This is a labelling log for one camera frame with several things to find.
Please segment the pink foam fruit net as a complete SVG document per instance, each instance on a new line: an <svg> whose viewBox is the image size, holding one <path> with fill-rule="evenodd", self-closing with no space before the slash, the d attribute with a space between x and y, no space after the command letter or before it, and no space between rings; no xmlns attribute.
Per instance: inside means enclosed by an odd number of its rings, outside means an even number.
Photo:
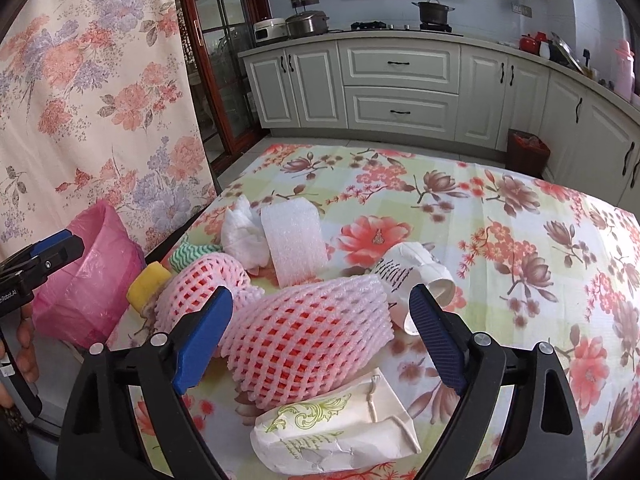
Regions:
<svg viewBox="0 0 640 480"><path fill-rule="evenodd" d="M183 315L201 310L218 287L231 292L235 311L265 296L238 260L212 252L190 263L165 286L153 310L154 330L169 333Z"/></svg>

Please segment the yellow sponge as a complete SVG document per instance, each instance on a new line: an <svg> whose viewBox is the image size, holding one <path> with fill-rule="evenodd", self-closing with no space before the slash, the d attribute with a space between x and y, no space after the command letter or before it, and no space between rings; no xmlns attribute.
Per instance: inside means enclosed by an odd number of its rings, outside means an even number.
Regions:
<svg viewBox="0 0 640 480"><path fill-rule="evenodd" d="M157 297L171 280L171 273L159 262L146 266L130 284L126 298L139 314L153 307Z"/></svg>

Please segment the pink lined trash bin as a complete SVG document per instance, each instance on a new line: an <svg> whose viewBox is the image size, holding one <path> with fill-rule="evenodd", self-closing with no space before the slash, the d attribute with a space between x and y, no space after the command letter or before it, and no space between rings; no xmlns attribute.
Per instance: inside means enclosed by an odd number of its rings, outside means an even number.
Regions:
<svg viewBox="0 0 640 480"><path fill-rule="evenodd" d="M84 253L38 289L32 318L38 333L87 349L107 341L128 309L126 293L144 255L105 200L78 214L68 229L82 239Z"/></svg>

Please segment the white lower kitchen cabinets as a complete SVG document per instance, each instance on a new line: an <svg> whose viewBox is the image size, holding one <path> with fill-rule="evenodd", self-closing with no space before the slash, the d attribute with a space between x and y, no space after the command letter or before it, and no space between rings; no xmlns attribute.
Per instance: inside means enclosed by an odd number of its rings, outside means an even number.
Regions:
<svg viewBox="0 0 640 480"><path fill-rule="evenodd" d="M550 148L556 184L639 209L639 112L581 73L456 35L374 30L288 40L242 53L266 128L370 131L480 156L512 130Z"/></svg>

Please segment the crushed white paper cup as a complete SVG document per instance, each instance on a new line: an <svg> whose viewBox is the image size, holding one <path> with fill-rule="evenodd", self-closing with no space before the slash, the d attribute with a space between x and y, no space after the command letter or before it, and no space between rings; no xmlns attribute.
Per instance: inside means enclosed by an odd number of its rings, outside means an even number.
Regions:
<svg viewBox="0 0 640 480"><path fill-rule="evenodd" d="M425 285L442 308L451 304L457 290L446 266L418 242L396 244L375 263L371 273L383 284L392 321L409 336L419 335L409 313L414 286Z"/></svg>

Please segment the green white striped cloth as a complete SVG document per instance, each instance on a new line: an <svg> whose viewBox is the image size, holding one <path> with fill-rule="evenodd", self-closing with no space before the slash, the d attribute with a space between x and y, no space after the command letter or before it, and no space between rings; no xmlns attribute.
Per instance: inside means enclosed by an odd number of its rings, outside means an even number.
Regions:
<svg viewBox="0 0 640 480"><path fill-rule="evenodd" d="M222 248L216 244L198 245L193 244L186 237L180 240L168 257L170 270L180 273L191 263L213 252L221 252Z"/></svg>

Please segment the floral tablecloth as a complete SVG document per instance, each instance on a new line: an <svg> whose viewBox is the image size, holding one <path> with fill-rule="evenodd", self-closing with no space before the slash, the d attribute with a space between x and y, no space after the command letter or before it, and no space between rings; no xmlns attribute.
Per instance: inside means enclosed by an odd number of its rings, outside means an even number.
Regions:
<svg viewBox="0 0 640 480"><path fill-rule="evenodd" d="M224 213L306 198L317 209L328 264L311 283L369 271L401 243L420 243L447 271L427 271L445 309L503 346L550 344L584 430L589 479L622 456L639 428L639 226L630 212L562 186L472 162L384 148L272 144L190 228L219 243ZM196 428L229 479L413 479L454 414L458 396L420 341L394 324L373 358L414 416L423 453L359 470L291 477L250 445L262 414L215 358L186 394Z"/></svg>

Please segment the white foam sheet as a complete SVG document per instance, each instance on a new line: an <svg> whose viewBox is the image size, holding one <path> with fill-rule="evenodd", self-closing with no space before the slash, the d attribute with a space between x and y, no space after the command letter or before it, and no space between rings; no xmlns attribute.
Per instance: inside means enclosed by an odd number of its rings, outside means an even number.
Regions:
<svg viewBox="0 0 640 480"><path fill-rule="evenodd" d="M328 263L318 209L306 198L265 206L260 214L281 288L314 278Z"/></svg>

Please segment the floral peach curtain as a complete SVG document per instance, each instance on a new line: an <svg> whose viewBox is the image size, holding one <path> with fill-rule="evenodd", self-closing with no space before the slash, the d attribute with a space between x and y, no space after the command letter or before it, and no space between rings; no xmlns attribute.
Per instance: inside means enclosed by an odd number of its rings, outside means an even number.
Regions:
<svg viewBox="0 0 640 480"><path fill-rule="evenodd" d="M150 252L214 198L176 0L27 0L1 43L1 252L109 203Z"/></svg>

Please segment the dark red floor bin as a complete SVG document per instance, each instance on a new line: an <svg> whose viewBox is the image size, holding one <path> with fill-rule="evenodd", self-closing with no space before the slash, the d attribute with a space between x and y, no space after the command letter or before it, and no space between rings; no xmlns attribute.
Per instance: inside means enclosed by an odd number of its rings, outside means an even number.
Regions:
<svg viewBox="0 0 640 480"><path fill-rule="evenodd" d="M510 129L506 144L506 169L541 178L550 158L548 145L536 134Z"/></svg>

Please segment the red framed glass door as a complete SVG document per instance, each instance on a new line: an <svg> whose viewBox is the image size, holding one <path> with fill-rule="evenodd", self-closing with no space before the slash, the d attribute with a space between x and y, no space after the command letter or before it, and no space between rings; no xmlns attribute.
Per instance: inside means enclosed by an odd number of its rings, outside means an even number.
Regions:
<svg viewBox="0 0 640 480"><path fill-rule="evenodd" d="M195 68L193 104L209 165L221 174L263 136L240 53L255 47L253 25L267 0L180 0Z"/></svg>

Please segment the red kettle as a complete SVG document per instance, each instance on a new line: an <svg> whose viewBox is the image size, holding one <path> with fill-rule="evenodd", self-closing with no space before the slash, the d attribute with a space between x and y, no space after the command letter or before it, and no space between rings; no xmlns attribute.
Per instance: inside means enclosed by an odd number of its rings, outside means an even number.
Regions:
<svg viewBox="0 0 640 480"><path fill-rule="evenodd" d="M518 48L533 55L540 55L541 45L546 41L547 36L544 32L537 32L535 36L526 34L521 36Z"/></svg>

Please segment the pink thermos bottle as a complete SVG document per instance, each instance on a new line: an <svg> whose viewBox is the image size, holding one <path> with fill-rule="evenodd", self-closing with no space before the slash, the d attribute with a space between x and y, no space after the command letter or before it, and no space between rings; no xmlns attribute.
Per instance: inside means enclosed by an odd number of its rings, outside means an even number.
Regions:
<svg viewBox="0 0 640 480"><path fill-rule="evenodd" d="M614 92L626 102L634 95L634 54L630 43L621 39L615 49Z"/></svg>

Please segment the black gas stove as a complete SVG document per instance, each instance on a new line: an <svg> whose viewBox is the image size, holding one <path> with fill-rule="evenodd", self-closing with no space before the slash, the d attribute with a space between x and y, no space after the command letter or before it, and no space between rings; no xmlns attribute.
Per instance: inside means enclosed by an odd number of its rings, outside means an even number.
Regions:
<svg viewBox="0 0 640 480"><path fill-rule="evenodd" d="M421 23L419 26L412 27L408 24L395 26L381 21L353 22L350 24L350 30L352 32L366 32L367 30L403 30L404 32L431 32L432 34L445 35L452 34L452 28L448 24L432 23Z"/></svg>

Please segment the black cooking pot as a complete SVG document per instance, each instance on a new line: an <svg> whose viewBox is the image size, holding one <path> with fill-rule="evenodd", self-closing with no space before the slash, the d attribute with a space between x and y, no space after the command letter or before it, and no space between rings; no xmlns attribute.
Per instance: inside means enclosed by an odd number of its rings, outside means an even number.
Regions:
<svg viewBox="0 0 640 480"><path fill-rule="evenodd" d="M448 15L454 10L452 6L446 6L438 0L414 2L413 5L419 9L421 30L450 34Z"/></svg>

